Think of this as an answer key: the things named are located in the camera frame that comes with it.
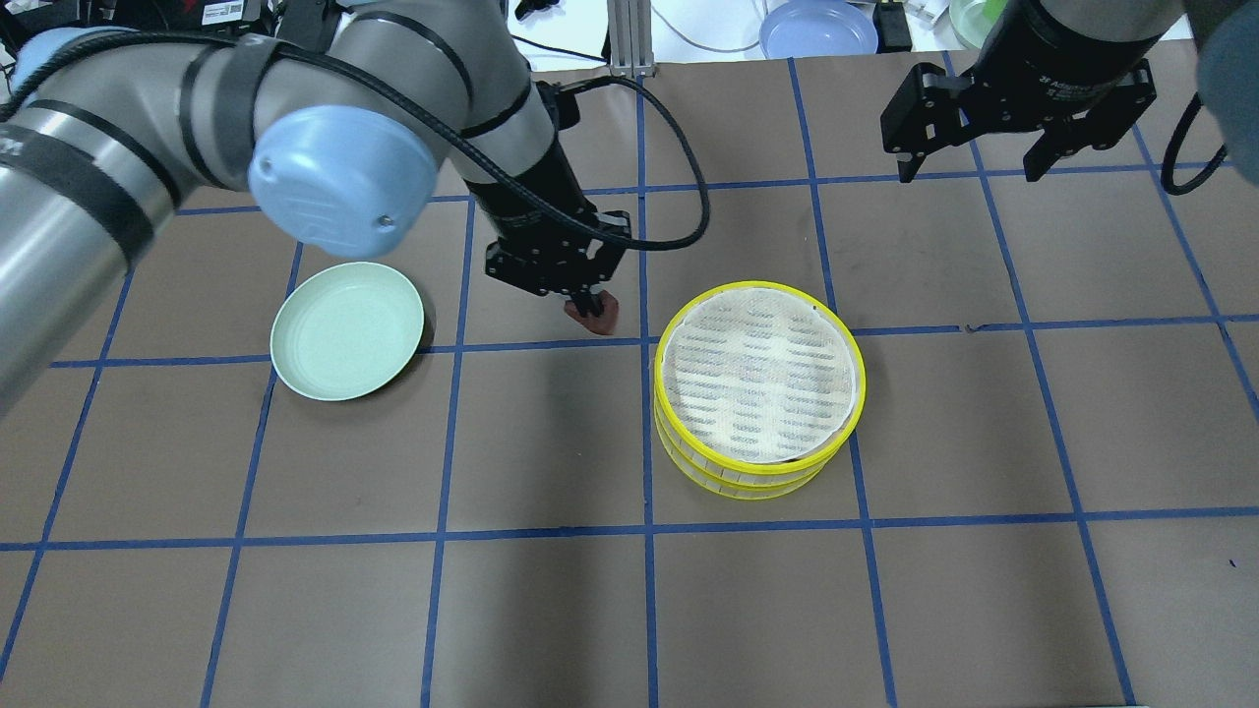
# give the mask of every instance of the grid line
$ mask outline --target grid line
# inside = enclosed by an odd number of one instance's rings
[[[799,122],[799,134],[805,144],[805,164],[808,169],[808,189],[813,202],[813,227],[817,229],[817,249],[822,266],[822,281],[826,286],[826,305],[832,312],[838,314],[838,304],[835,300],[835,280],[831,275],[831,254],[826,244],[826,224],[822,219],[822,199],[818,190],[821,180],[817,178],[817,165],[813,159],[813,140],[808,130],[808,113],[805,110],[805,96],[801,92],[799,74],[796,71],[796,59],[787,59],[787,72],[791,74],[791,88],[796,98],[796,117]],[[826,180],[826,184],[846,184],[842,178]],[[857,443],[857,433],[854,431],[849,436],[849,455],[852,459],[852,484],[857,499],[857,513],[860,515],[859,528],[861,529],[861,547],[866,558],[866,577],[870,583],[870,608],[874,614],[875,642],[879,650],[879,665],[883,670],[883,689],[888,705],[896,708],[896,679],[891,663],[891,648],[888,641],[888,622],[883,603],[883,583],[879,580],[879,557],[874,544],[874,527],[870,522],[870,505],[866,500],[865,475],[861,470],[861,452]]]
[[[104,341],[101,343],[99,359],[102,360],[110,355],[110,348],[113,345],[113,335],[118,331],[118,320],[122,319],[122,309],[127,304],[127,295],[131,292],[131,282],[133,280],[135,271],[128,271],[126,278],[122,281],[118,300],[113,306],[110,329],[106,330]],[[69,447],[65,451],[65,461],[62,464],[60,475],[57,477],[57,488],[53,491],[53,500],[48,506],[48,515],[44,517],[44,527],[39,535],[40,547],[35,549],[35,556],[30,561],[26,580],[21,586],[21,596],[18,598],[18,608],[14,611],[13,621],[9,624],[4,649],[0,650],[0,682],[4,680],[4,674],[9,668],[9,659],[13,656],[14,644],[18,641],[18,631],[21,629],[21,619],[26,614],[26,603],[30,602],[30,593],[35,588],[35,577],[39,576],[39,564],[44,559],[43,545],[52,538],[53,524],[57,522],[57,511],[60,509],[62,496],[65,494],[65,485],[69,482],[71,470],[74,467],[74,457],[78,455],[79,441],[83,438],[83,428],[87,426],[87,417],[92,412],[92,401],[96,398],[96,391],[101,384],[101,374],[103,373],[103,367],[97,365],[94,368],[92,372],[92,383],[83,397],[83,407],[79,409],[78,421],[74,423],[74,432],[71,435]]]
[[[1176,169],[1185,170],[1200,170],[1206,166],[1206,163],[1176,163]],[[1222,166],[1231,168],[1233,163],[1225,160]],[[1061,174],[1094,174],[1094,173],[1141,173],[1146,171],[1148,168],[1146,165],[1079,165],[1079,166],[1056,166],[1049,170],[1047,174],[1061,175]],[[956,170],[956,171],[943,171],[943,173],[919,173],[914,176],[915,180],[934,180],[934,179],[974,179],[978,176],[974,171]],[[1024,176],[1022,170],[991,170],[988,173],[990,178],[1019,178]],[[867,181],[899,181],[899,176],[894,174],[881,174],[881,175],[831,175],[831,176],[818,176],[817,184],[851,184],[851,183],[867,183]],[[760,189],[768,186],[806,186],[810,184],[810,179],[768,179],[768,180],[737,180],[737,181],[713,181],[708,186],[711,190],[725,190],[725,189]],[[583,193],[587,197],[607,197],[612,194],[638,194],[640,191],[647,191],[648,194],[655,194],[658,191],[695,191],[697,186],[695,183],[677,183],[677,184],[643,184],[642,188],[633,186],[599,186],[593,189],[585,189]],[[472,197],[467,194],[442,194],[438,197],[432,197],[429,203],[449,203],[449,202],[472,202]],[[258,213],[262,208],[256,204],[239,204],[235,207],[194,207],[188,209],[180,209],[176,212],[180,217],[205,217],[215,214],[243,214],[243,213]]]
[[[293,261],[288,267],[288,281],[285,283],[285,297],[292,295],[297,288],[297,273],[302,266],[302,243],[293,247]],[[209,708],[210,697],[214,693],[214,675],[219,668],[219,651],[223,649],[223,635],[227,631],[228,612],[232,607],[232,592],[235,588],[237,569],[240,566],[240,548],[244,539],[246,525],[249,522],[249,505],[253,501],[253,484],[258,477],[258,462],[262,460],[262,445],[267,435],[267,421],[271,418],[271,402],[276,393],[278,374],[276,368],[271,368],[267,375],[267,388],[262,394],[262,406],[258,409],[258,428],[253,435],[253,448],[249,452],[249,467],[244,477],[244,490],[240,493],[240,511],[237,514],[235,534],[232,538],[232,556],[228,558],[228,572],[223,580],[223,596],[219,600],[219,614],[214,622],[214,639],[210,640],[210,656],[205,661],[205,680],[201,682],[201,699],[199,705]]]
[[[1202,267],[1197,262],[1197,257],[1194,254],[1194,247],[1190,246],[1188,237],[1185,234],[1185,228],[1181,224],[1180,217],[1176,214],[1176,207],[1172,205],[1171,197],[1167,190],[1162,188],[1158,175],[1158,168],[1155,165],[1153,159],[1149,156],[1149,147],[1146,145],[1146,137],[1141,134],[1141,128],[1137,126],[1132,127],[1132,134],[1137,139],[1137,147],[1141,149],[1141,157],[1146,161],[1146,169],[1149,173],[1149,179],[1155,183],[1155,190],[1158,191],[1158,198],[1162,200],[1163,210],[1167,212],[1167,220],[1172,226],[1172,231],[1176,233],[1176,241],[1180,243],[1181,251],[1185,252],[1185,260],[1188,262],[1190,270],[1194,271],[1194,278],[1197,280],[1197,287],[1202,291],[1202,300],[1206,301],[1206,306],[1215,317],[1215,326],[1220,330],[1220,339],[1224,341],[1224,349],[1229,354],[1229,359],[1233,360],[1233,368],[1238,373],[1238,379],[1241,382],[1241,388],[1246,394],[1246,402],[1250,403],[1250,412],[1255,417],[1255,422],[1259,422],[1259,397],[1255,396],[1255,388],[1250,383],[1250,377],[1246,374],[1245,365],[1241,364],[1241,354],[1238,351],[1236,344],[1233,343],[1233,335],[1229,334],[1228,325],[1220,317],[1220,306],[1215,300],[1215,295],[1211,292],[1211,286],[1206,282],[1206,275],[1202,272]]]
[[[637,78],[645,83],[643,77]],[[635,123],[638,152],[638,238],[647,236],[647,116],[646,101],[638,93],[635,97]],[[660,653],[656,629],[656,506],[652,475],[655,474],[651,454],[652,413],[651,413],[651,328],[648,312],[647,252],[638,252],[638,351],[641,367],[642,396],[642,523],[643,523],[643,573],[647,617],[647,705],[660,707]]]
[[[1084,511],[1089,522],[1148,522],[1161,519],[1226,519],[1259,517],[1259,506],[1199,506],[1182,509],[1115,509],[1108,511]],[[871,517],[869,524],[875,529],[900,528],[944,528],[944,527],[1000,527],[1075,523],[1071,511],[1040,514],[976,514],[958,517]],[[765,533],[776,530],[840,530],[861,529],[862,519],[797,519],[773,522],[681,522],[655,523],[651,530],[655,535],[677,534],[715,534],[715,533]],[[593,525],[593,527],[535,527],[507,529],[447,530],[447,542],[476,543],[483,540],[515,540],[525,538],[585,538],[642,535],[647,532],[642,524]],[[62,551],[121,551],[121,549],[164,549],[164,548],[232,548],[239,543],[242,548],[253,547],[297,547],[297,545],[360,545],[388,543],[436,542],[437,532],[400,533],[358,533],[324,535],[266,535],[209,538],[137,538],[106,540],[49,540],[4,542],[0,553],[10,552],[62,552]]]
[[[991,323],[983,325],[910,325],[889,328],[854,328],[854,336],[904,336],[913,334],[982,334],[993,331],[1034,331],[1061,329],[1104,329],[1104,328],[1142,328],[1205,325],[1221,323],[1259,323],[1259,314],[1238,315],[1187,315],[1180,317],[1129,317],[1117,320],[1045,320],[1021,323]],[[648,336],[647,344],[658,344],[658,336]],[[545,341],[502,341],[485,344],[465,344],[458,348],[463,353],[475,351],[529,351],[540,349],[580,349],[604,346],[638,346],[641,336],[603,338],[603,339],[555,339]],[[418,354],[453,354],[453,345],[422,346]],[[220,364],[258,364],[269,363],[269,354],[238,354],[228,357],[174,357],[174,358],[131,358],[131,359],[67,359],[53,362],[50,369],[106,369],[120,367],[209,367]]]
[[[822,282],[826,286],[826,305],[832,312],[838,312],[835,304],[835,282],[831,278],[831,253],[826,247],[822,198],[817,190],[817,165],[813,161],[813,141],[808,134],[808,115],[805,112],[805,97],[799,91],[799,74],[796,72],[796,59],[787,59],[787,73],[791,74],[791,89],[796,97],[796,117],[799,121],[799,135],[805,142],[805,165],[808,169],[808,193],[813,200],[813,229],[817,233],[817,254],[822,260]]]
[[[424,630],[424,655],[421,673],[419,704],[432,704],[433,660],[437,654],[438,605],[442,597],[442,568],[446,562],[447,519],[451,511],[451,477],[454,469],[454,427],[458,422],[460,389],[463,379],[463,340],[467,335],[468,288],[472,280],[472,239],[476,229],[476,202],[467,200],[463,233],[463,275],[460,285],[460,314],[454,333],[454,364],[451,372],[451,398],[446,412],[446,450],[442,460],[442,491],[437,506],[437,533],[433,537],[433,576],[428,590],[428,625]]]
[[[949,74],[954,74],[953,62],[948,52],[944,52],[944,67]],[[1019,282],[1019,271],[1015,267],[1010,244],[1006,241],[1005,228],[1001,223],[1001,214],[997,210],[996,199],[992,195],[992,185],[988,181],[983,165],[983,156],[980,147],[973,141],[969,144],[971,155],[974,159],[976,171],[980,174],[980,186],[983,190],[983,199],[988,207],[988,215],[992,218],[992,228],[996,233],[997,244],[1001,248],[1001,258],[1010,275],[1010,287],[1019,309],[1019,320],[1024,325],[1024,335],[1027,339],[1027,349],[1031,353],[1032,368],[1036,372],[1036,383],[1040,385],[1040,394],[1045,403],[1045,413],[1049,416],[1050,432],[1054,436],[1054,445],[1058,448],[1058,459],[1063,469],[1063,481],[1066,484],[1066,493],[1071,500],[1071,511],[1075,517],[1076,528],[1080,534],[1080,544],[1084,549],[1084,559],[1088,564],[1089,577],[1093,581],[1093,592],[1097,596],[1098,611],[1102,615],[1102,626],[1110,645],[1110,655],[1114,660],[1115,674],[1119,679],[1119,688],[1128,705],[1136,704],[1132,690],[1132,679],[1128,675],[1128,665],[1123,658],[1123,646],[1119,642],[1119,632],[1110,616],[1110,602],[1107,597],[1105,585],[1102,581],[1102,571],[1098,564],[1097,552],[1093,548],[1093,537],[1089,532],[1088,519],[1084,517],[1084,505],[1080,500],[1080,491],[1075,484],[1075,471],[1071,467],[1071,459],[1066,451],[1066,438],[1063,435],[1063,426],[1058,418],[1058,407],[1054,404],[1054,394],[1050,391],[1049,377],[1045,373],[1045,364],[1040,357],[1040,346],[1036,343],[1036,331],[1030,326],[1031,317],[1027,315],[1027,302],[1024,300],[1022,286]]]

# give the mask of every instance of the red object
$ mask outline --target red object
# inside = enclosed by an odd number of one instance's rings
[[[607,290],[599,292],[599,302],[603,304],[603,314],[597,317],[593,315],[584,317],[579,315],[577,305],[572,300],[564,304],[564,312],[589,331],[608,336],[617,329],[617,319],[621,316],[621,302],[617,302],[617,299]]]

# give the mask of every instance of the black strap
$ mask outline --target black strap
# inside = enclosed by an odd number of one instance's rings
[[[219,74],[214,96],[214,142],[230,173],[229,179],[240,184],[253,159],[257,142],[253,134],[253,108],[258,87],[267,68],[276,60],[279,40],[261,34],[247,34],[237,43],[228,66]]]
[[[499,128],[509,120],[511,120],[512,116],[520,112],[521,108],[525,107],[525,103],[529,101],[529,96],[533,92],[534,92],[534,84],[526,81],[525,89],[521,91],[519,96],[516,96],[516,100],[511,102],[511,106],[507,106],[497,116],[490,118],[488,121],[485,121],[483,123],[477,123],[472,127],[466,127],[461,130],[460,136],[466,140],[471,140],[473,137],[485,135],[490,131]]]
[[[442,54],[446,54],[446,59],[454,67],[454,71],[460,72],[460,78],[463,79],[463,89],[467,91],[468,103],[472,103],[472,74],[468,73],[467,66],[463,59],[460,58],[454,48],[442,39],[442,35],[437,34],[432,29],[424,26],[423,24],[397,13],[387,13],[383,10],[376,10],[371,13],[363,13],[361,15],[355,15],[354,21],[366,21],[366,20],[384,20],[387,23],[393,23],[398,26],[404,26],[410,31],[423,37],[429,44],[437,47]]]
[[[133,268],[154,238],[149,215],[135,198],[92,161],[92,156],[55,137],[13,123],[0,123],[0,165],[42,181],[78,204],[122,248]]]
[[[79,108],[64,101],[57,101],[53,98],[40,98],[33,102],[29,108],[44,108],[45,111],[55,111],[64,116],[69,116],[79,122],[87,123],[96,130],[108,135],[116,142],[122,144],[123,147],[130,150],[141,163],[152,170],[154,176],[156,176],[162,186],[166,188],[166,193],[170,194],[170,203],[178,209],[184,202],[184,195],[179,190],[179,184],[175,183],[175,176],[170,174],[166,165],[161,164],[161,160],[156,155],[149,151],[147,147],[140,144],[138,140],[127,135],[122,128],[111,123],[110,121],[97,116],[91,111]]]
[[[180,81],[179,87],[179,132],[184,137],[184,150],[188,152],[188,159],[191,160],[193,166],[196,168],[201,179],[219,189],[228,189],[228,185],[219,181],[214,176],[214,173],[210,171],[209,165],[205,164],[201,149],[196,146],[196,134],[193,132],[193,84],[196,83],[196,77],[201,73],[201,67],[218,50],[219,47],[201,49],[201,53],[184,71],[184,78]]]

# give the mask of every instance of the blue joint cap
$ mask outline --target blue joint cap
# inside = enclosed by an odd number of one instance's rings
[[[35,73],[35,69],[47,64],[53,58],[53,54],[57,54],[71,42],[102,31],[135,30],[128,26],[59,26],[31,37],[18,50],[18,66],[13,71],[13,87],[18,88],[25,83],[30,78],[30,74]],[[31,94],[30,100],[34,98],[34,94]]]
[[[290,236],[332,256],[393,251],[437,186],[437,163],[410,130],[353,106],[276,121],[249,163],[249,191]]]

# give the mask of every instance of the yellow rim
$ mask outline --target yellow rim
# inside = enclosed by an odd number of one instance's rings
[[[779,496],[786,496],[786,495],[796,491],[797,489],[805,486],[810,481],[812,481],[813,477],[816,477],[818,475],[818,472],[822,471],[821,467],[818,467],[811,475],[808,475],[808,476],[806,476],[803,479],[798,479],[798,480],[796,480],[793,482],[789,482],[787,486],[784,486],[782,489],[769,489],[769,490],[765,490],[767,494],[764,494],[763,496],[739,496],[737,494],[731,494],[731,493],[726,491],[725,489],[713,489],[711,486],[709,486],[709,485],[704,484],[703,481],[700,481],[700,479],[696,479],[695,475],[692,475],[691,472],[687,471],[687,467],[691,467],[692,470],[695,467],[692,465],[690,465],[689,462],[686,462],[685,459],[680,459],[681,457],[681,452],[679,452],[679,450],[674,445],[672,440],[670,440],[667,436],[663,436],[663,435],[660,436],[660,437],[661,437],[661,445],[665,447],[665,454],[669,455],[669,459],[674,461],[674,465],[677,466],[677,470],[680,472],[682,472],[682,475],[686,479],[691,480],[692,484],[695,484],[696,486],[699,486],[700,489],[703,489],[705,491],[710,491],[713,494],[716,494],[718,496],[724,496],[726,499],[733,499],[735,501],[765,501],[768,499],[778,499]],[[719,488],[729,488],[729,489],[735,489],[738,491],[753,491],[753,493],[758,491],[755,489],[742,490],[742,489],[735,488],[730,482],[718,481],[718,480],[714,480],[711,476],[708,476],[708,475],[704,475],[704,479],[708,479],[710,482],[718,485]]]
[[[755,462],[744,462],[742,460],[735,460],[733,457],[723,455],[716,450],[713,450],[708,445],[704,445],[700,441],[700,438],[695,437],[691,433],[691,431],[686,430],[686,426],[682,425],[681,418],[679,418],[677,413],[674,412],[674,407],[669,403],[669,397],[665,394],[665,377],[661,372],[665,363],[665,349],[667,349],[669,346],[669,341],[674,335],[674,330],[677,329],[677,325],[681,324],[681,321],[686,317],[686,315],[690,314],[690,311],[694,310],[700,302],[704,302],[705,300],[715,295],[719,295],[721,292],[744,287],[767,287],[771,290],[778,290],[801,297],[805,301],[813,305],[815,307],[817,307],[817,310],[822,312],[822,315],[840,330],[840,334],[844,336],[844,341],[849,345],[849,349],[852,351],[852,359],[857,365],[857,399],[856,404],[852,407],[852,413],[849,416],[847,422],[844,423],[844,427],[840,428],[840,431],[835,435],[835,440],[827,442],[821,450],[806,457],[801,457],[799,460],[792,460],[789,462],[774,462],[769,465],[758,465]],[[714,287],[713,290],[709,290],[708,292],[704,292],[699,297],[687,302],[685,307],[682,307],[676,315],[674,315],[674,319],[669,323],[669,326],[665,328],[665,334],[660,338],[660,345],[656,346],[655,364],[656,364],[656,372],[653,375],[655,384],[652,389],[656,396],[656,401],[660,406],[661,412],[665,413],[665,420],[669,422],[669,427],[672,428],[675,432],[677,432],[682,437],[682,440],[686,441],[687,445],[690,445],[696,452],[703,455],[706,460],[715,462],[716,465],[720,465],[729,470],[734,470],[737,472],[744,472],[748,475],[782,475],[803,470],[806,467],[816,465],[820,461],[826,462],[826,460],[835,456],[838,448],[844,446],[844,442],[847,441],[849,436],[852,435],[852,428],[856,427],[857,420],[861,418],[861,411],[865,409],[865,397],[866,397],[865,360],[861,358],[861,349],[857,348],[857,340],[852,336],[852,333],[849,331],[849,328],[844,325],[844,321],[841,321],[840,317],[835,315],[835,312],[832,312],[826,305],[818,302],[816,297],[808,295],[807,292],[801,292],[794,287],[789,287],[777,282],[768,282],[760,280],[731,282],[728,285]]]
[[[729,479],[725,479],[723,476],[719,476],[719,475],[714,474],[711,470],[705,470],[704,467],[696,465],[694,460],[689,459],[689,456],[686,455],[686,452],[682,450],[681,443],[672,435],[669,433],[669,430],[665,427],[665,425],[666,425],[665,421],[662,421],[660,418],[658,411],[660,409],[656,408],[657,414],[652,416],[652,420],[656,423],[656,435],[660,436],[661,443],[665,445],[666,452],[669,452],[669,456],[674,460],[674,462],[677,464],[677,465],[680,465],[680,466],[685,465],[690,471],[694,471],[696,474],[704,475],[705,479],[709,479],[713,482],[723,485],[723,486],[730,486],[730,488],[739,489],[739,490],[745,490],[745,491],[774,491],[774,490],[778,490],[778,489],[784,489],[784,488],[788,488],[788,486],[791,486],[793,484],[803,484],[803,481],[801,481],[801,480],[812,479],[813,475],[816,475],[817,472],[822,471],[822,467],[826,466],[826,462],[830,462],[831,459],[833,457],[833,455],[832,455],[831,457],[827,457],[826,460],[823,460],[822,462],[820,462],[816,467],[806,469],[807,471],[805,471],[805,474],[798,474],[797,472],[796,476],[792,476],[791,479],[783,480],[783,481],[772,481],[772,482],[765,482],[765,484],[749,484],[749,482],[740,482],[740,481],[729,480]]]

